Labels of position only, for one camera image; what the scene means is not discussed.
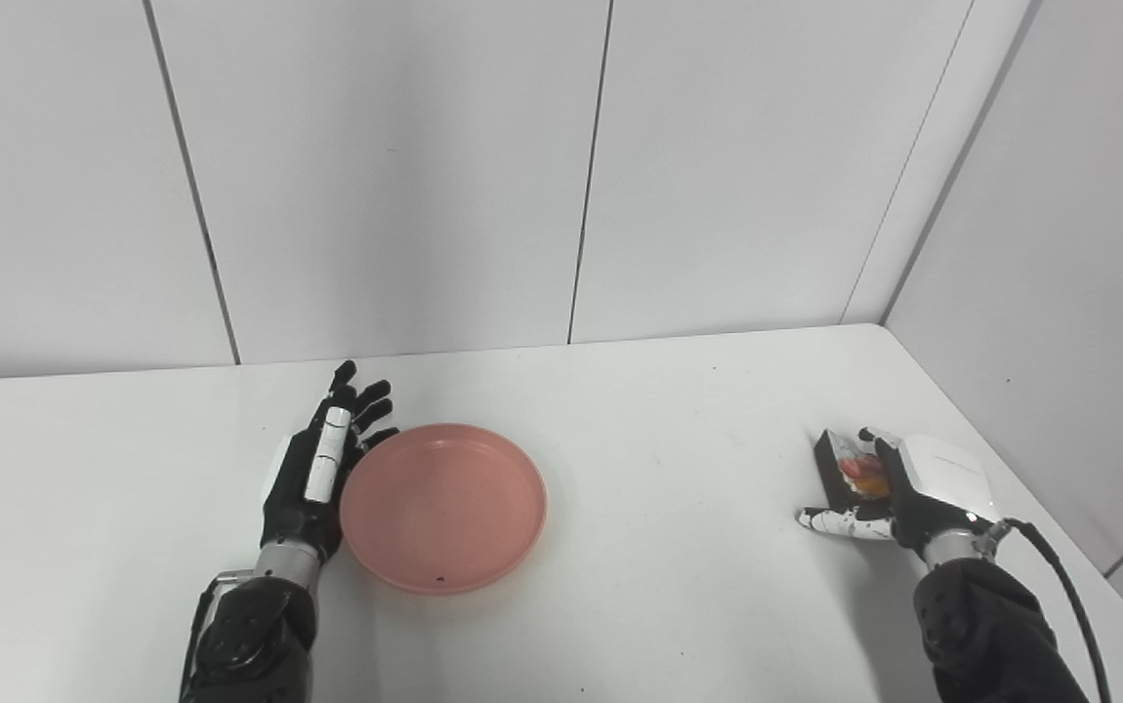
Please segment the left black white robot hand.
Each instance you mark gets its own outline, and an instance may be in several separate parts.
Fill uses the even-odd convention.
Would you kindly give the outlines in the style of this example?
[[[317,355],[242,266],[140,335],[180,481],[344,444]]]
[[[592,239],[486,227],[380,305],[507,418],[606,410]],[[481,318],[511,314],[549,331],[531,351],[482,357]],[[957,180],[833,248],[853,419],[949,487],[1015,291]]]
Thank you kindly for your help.
[[[289,437],[264,499],[263,547],[298,544],[325,564],[343,544],[340,495],[354,467],[399,433],[396,427],[374,431],[394,410],[389,380],[357,389],[356,373],[355,360],[343,360],[305,428]]]

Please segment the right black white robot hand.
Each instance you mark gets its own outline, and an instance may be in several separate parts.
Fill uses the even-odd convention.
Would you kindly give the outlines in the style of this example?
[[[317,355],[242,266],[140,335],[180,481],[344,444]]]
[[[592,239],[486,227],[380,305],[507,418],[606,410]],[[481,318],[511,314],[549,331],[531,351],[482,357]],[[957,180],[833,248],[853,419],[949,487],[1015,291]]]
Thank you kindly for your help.
[[[888,540],[928,568],[955,559],[992,562],[1008,533],[982,463],[937,437],[827,429],[814,460],[827,504],[798,509],[795,523],[806,530]]]

